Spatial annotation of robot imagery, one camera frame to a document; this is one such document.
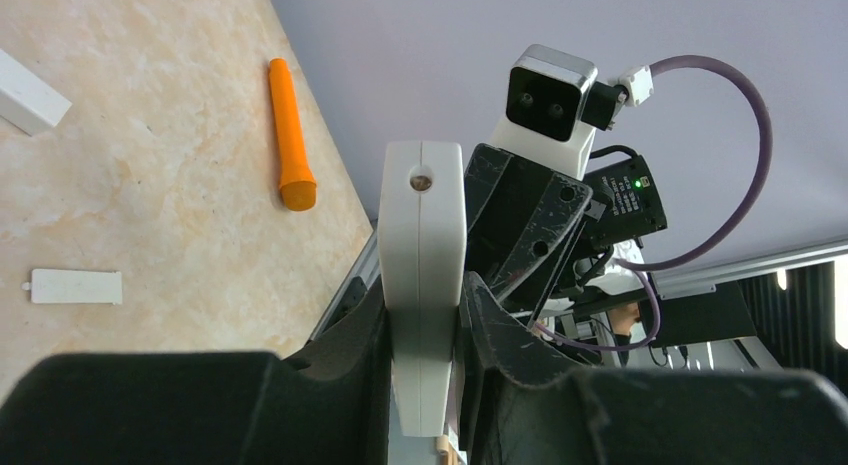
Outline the white remote control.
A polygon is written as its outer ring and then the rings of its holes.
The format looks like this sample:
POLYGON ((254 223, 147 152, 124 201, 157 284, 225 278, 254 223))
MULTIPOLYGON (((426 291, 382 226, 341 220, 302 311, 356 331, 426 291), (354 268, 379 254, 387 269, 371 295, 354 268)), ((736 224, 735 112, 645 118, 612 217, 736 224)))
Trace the white remote control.
POLYGON ((55 128, 72 102, 4 50, 1 51, 1 117, 30 136, 55 128))

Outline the white remote with buttons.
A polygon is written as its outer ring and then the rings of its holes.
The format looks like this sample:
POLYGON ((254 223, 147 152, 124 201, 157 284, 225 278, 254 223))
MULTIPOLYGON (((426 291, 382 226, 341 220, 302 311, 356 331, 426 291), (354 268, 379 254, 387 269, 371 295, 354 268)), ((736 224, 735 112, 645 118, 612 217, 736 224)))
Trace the white remote with buttons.
POLYGON ((440 436, 446 422, 467 243, 463 173, 457 143, 387 146, 377 245, 406 436, 440 436))

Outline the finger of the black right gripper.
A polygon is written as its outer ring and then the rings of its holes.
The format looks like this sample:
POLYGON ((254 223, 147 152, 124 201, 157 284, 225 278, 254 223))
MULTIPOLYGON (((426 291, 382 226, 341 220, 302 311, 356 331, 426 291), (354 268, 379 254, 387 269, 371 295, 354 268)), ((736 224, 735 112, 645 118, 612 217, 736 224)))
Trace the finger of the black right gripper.
POLYGON ((486 238, 497 251, 487 284, 504 309, 534 310, 592 191, 551 172, 512 170, 504 180, 487 209, 486 238))

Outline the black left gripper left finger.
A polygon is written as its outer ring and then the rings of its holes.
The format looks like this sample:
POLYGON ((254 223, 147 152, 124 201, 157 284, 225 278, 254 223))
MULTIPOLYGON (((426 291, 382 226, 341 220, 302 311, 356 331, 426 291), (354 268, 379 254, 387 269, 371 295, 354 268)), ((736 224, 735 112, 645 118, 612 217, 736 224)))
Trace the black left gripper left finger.
POLYGON ((1 408, 5 464, 383 464, 390 344, 369 291, 295 354, 62 354, 1 408))

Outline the small white battery door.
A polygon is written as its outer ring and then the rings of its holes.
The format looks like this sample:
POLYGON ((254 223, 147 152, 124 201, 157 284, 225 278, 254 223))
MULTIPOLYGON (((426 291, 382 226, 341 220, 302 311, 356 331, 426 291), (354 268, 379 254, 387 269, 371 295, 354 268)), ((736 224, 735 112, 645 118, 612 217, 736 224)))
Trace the small white battery door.
POLYGON ((122 274, 59 269, 33 269, 21 289, 34 304, 123 303, 122 274))

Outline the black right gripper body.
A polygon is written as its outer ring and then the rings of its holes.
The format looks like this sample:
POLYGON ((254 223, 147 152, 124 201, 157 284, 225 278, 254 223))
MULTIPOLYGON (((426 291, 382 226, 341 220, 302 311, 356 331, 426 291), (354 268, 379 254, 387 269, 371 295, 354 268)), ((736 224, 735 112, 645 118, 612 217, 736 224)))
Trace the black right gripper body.
POLYGON ((500 303, 543 303, 593 191, 532 160, 480 143, 464 175, 465 269, 500 303))

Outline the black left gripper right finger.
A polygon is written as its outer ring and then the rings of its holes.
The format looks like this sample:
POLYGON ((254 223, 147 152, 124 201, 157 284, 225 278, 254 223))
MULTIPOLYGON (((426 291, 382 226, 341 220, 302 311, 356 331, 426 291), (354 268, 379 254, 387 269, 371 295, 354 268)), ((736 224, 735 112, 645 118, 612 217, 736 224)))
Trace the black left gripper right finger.
POLYGON ((847 400, 807 371, 589 367, 464 275, 459 446, 471 464, 843 464, 847 400))

